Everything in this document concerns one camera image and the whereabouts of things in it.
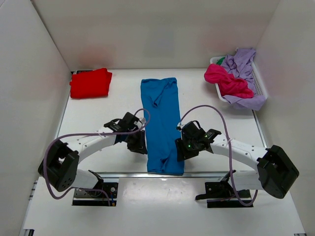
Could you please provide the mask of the blue t shirt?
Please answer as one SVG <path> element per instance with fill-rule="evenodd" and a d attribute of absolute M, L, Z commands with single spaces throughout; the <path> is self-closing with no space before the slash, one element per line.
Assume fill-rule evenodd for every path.
<path fill-rule="evenodd" d="M 149 173 L 181 176 L 185 163 L 177 161 L 175 140 L 181 137 L 176 129 L 180 121 L 176 78 L 144 79 L 140 85 L 146 126 Z"/>

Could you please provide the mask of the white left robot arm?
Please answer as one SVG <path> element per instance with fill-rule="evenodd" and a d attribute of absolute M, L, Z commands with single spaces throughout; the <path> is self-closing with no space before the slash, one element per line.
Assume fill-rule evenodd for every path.
<path fill-rule="evenodd" d="M 131 152 L 147 154 L 146 123 L 145 118 L 127 112 L 123 118 L 104 124 L 94 135 L 80 135 L 76 140 L 67 142 L 57 140 L 48 149 L 46 160 L 40 163 L 38 173 L 47 178 L 58 192 L 76 188 L 97 196 L 103 190 L 103 179 L 91 170 L 80 170 L 78 165 L 92 154 L 122 142 Z"/>

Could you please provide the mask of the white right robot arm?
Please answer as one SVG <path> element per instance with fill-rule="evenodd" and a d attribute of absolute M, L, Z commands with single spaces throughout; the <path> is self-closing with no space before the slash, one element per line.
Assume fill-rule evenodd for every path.
<path fill-rule="evenodd" d="M 220 181 L 207 182 L 205 194 L 196 199 L 230 198 L 243 190 L 264 190 L 282 199 L 299 177 L 299 171 L 285 151 L 273 145 L 271 148 L 251 146 L 227 138 L 220 131 L 205 131 L 199 122 L 178 124 L 180 138 L 176 139 L 177 160 L 186 161 L 202 151 L 226 156 L 251 168 L 250 171 L 228 172 Z"/>

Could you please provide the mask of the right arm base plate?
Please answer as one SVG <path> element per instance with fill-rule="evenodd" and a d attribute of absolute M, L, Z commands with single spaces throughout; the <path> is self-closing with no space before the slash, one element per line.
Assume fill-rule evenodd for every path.
<path fill-rule="evenodd" d="M 197 172 L 194 177 L 205 178 L 205 193 L 195 196 L 196 201 L 206 200 L 207 208 L 239 208 L 253 207 L 258 191 L 254 195 L 250 190 L 242 189 L 234 193 L 230 180 L 230 173 Z"/>

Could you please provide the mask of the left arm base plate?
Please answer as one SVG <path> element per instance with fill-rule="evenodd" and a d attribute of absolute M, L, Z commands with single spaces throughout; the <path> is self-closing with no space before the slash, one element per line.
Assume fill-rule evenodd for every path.
<path fill-rule="evenodd" d="M 115 207 L 117 205 L 119 179 L 105 178 L 99 191 L 75 190 L 72 199 L 73 206 Z"/>

